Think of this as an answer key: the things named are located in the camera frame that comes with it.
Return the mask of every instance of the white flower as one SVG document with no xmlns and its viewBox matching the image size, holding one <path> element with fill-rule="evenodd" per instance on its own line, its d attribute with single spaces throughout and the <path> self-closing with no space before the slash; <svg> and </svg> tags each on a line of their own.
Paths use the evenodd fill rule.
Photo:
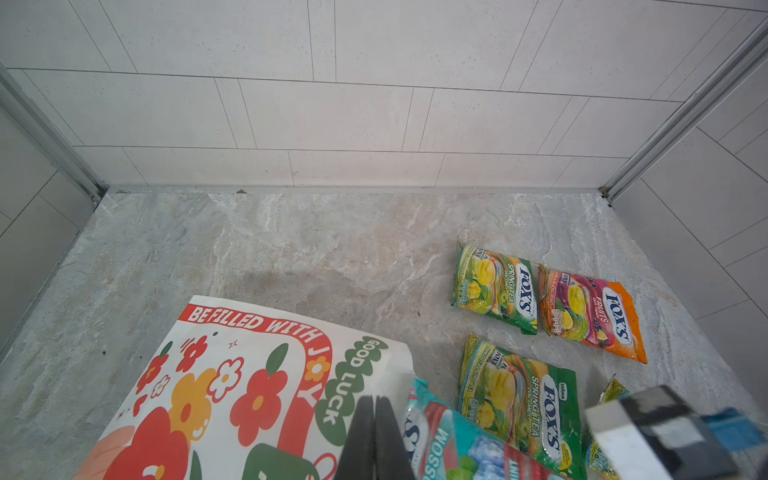
<svg viewBox="0 0 768 480">
<path fill-rule="evenodd" d="M 154 384 L 154 387 L 152 387 L 152 395 L 150 398 L 155 398 L 160 396 L 160 394 L 165 390 L 165 386 L 170 382 L 170 377 L 168 375 L 164 376 L 160 379 L 160 382 L 157 382 Z"/>
<path fill-rule="evenodd" d="M 214 403 L 221 402 L 224 396 L 240 382 L 240 369 L 243 368 L 245 360 L 243 357 L 237 357 L 234 360 L 224 360 L 216 372 L 216 376 L 211 380 L 208 386 L 208 395 Z"/>
</svg>

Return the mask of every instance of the candy bag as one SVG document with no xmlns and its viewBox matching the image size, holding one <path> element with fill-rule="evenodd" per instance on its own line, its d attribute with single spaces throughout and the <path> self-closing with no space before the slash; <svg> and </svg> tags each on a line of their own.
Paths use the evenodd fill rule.
<svg viewBox="0 0 768 480">
<path fill-rule="evenodd" d="M 587 478 L 574 372 L 470 334 L 459 378 L 464 417 L 559 475 Z"/>
<path fill-rule="evenodd" d="M 416 379 L 402 442 L 418 480 L 559 480 L 531 457 L 485 433 Z"/>
<path fill-rule="evenodd" d="M 535 335 L 538 315 L 531 262 L 464 245 L 452 305 L 492 316 Z"/>
<path fill-rule="evenodd" d="M 543 265 L 538 279 L 547 333 L 648 363 L 632 297 L 620 283 Z"/>
<path fill-rule="evenodd" d="M 598 405 L 601 403 L 610 402 L 611 400 L 623 399 L 629 394 L 630 391 L 621 385 L 618 380 L 613 378 L 608 383 L 608 386 L 605 387 L 603 393 L 600 395 L 600 401 L 598 402 Z M 584 430 L 584 441 L 582 442 L 582 445 L 584 446 L 584 460 L 587 463 L 587 467 L 600 473 L 600 476 L 605 480 L 621 480 L 618 473 L 614 471 L 606 456 L 603 455 L 603 451 L 600 450 L 600 446 L 592 438 L 592 434 L 588 429 Z"/>
</svg>

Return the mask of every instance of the fox's candy packet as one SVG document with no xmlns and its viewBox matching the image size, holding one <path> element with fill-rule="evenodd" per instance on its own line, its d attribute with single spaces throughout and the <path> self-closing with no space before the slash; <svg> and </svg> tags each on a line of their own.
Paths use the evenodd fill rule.
<svg viewBox="0 0 768 480">
<path fill-rule="evenodd" d="M 598 402 L 598 405 L 601 403 L 610 402 L 611 400 L 623 399 L 629 394 L 630 391 L 621 385 L 618 380 L 613 378 L 608 383 L 608 386 L 605 387 L 603 393 L 600 395 L 600 401 Z M 588 429 L 584 430 L 584 441 L 581 444 L 584 446 L 584 460 L 587 463 L 587 467 L 600 473 L 604 480 L 621 480 L 618 473 L 614 471 L 606 456 L 603 455 L 603 451 L 600 450 L 600 446 L 594 440 L 594 438 L 592 438 L 592 434 Z"/>
<path fill-rule="evenodd" d="M 459 378 L 464 417 L 559 475 L 587 478 L 574 372 L 470 334 Z"/>
<path fill-rule="evenodd" d="M 452 304 L 535 335 L 538 313 L 531 262 L 472 245 L 461 247 Z"/>
<path fill-rule="evenodd" d="M 560 480 L 542 464 L 485 433 L 417 379 L 402 435 L 418 480 Z"/>
<path fill-rule="evenodd" d="M 538 278 L 547 333 L 648 362 L 632 297 L 620 283 L 543 265 Z"/>
</svg>

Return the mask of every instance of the orange candy bag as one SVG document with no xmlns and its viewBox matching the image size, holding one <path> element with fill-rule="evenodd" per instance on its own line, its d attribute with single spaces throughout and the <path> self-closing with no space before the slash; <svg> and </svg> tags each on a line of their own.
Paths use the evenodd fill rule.
<svg viewBox="0 0 768 480">
<path fill-rule="evenodd" d="M 543 265 L 538 278 L 547 333 L 648 362 L 632 297 L 620 283 Z"/>
</svg>

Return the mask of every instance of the gray marble floor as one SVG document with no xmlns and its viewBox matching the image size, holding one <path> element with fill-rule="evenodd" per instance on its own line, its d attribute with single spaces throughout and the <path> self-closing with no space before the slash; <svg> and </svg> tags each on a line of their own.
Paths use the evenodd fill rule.
<svg viewBox="0 0 768 480">
<path fill-rule="evenodd" d="M 450 307 L 458 240 L 621 281 L 648 364 Z M 70 478 L 194 294 L 405 342 L 449 402 L 474 332 L 575 370 L 582 407 L 617 374 L 766 421 L 597 194 L 109 194 L 0 366 L 4 476 Z"/>
</svg>

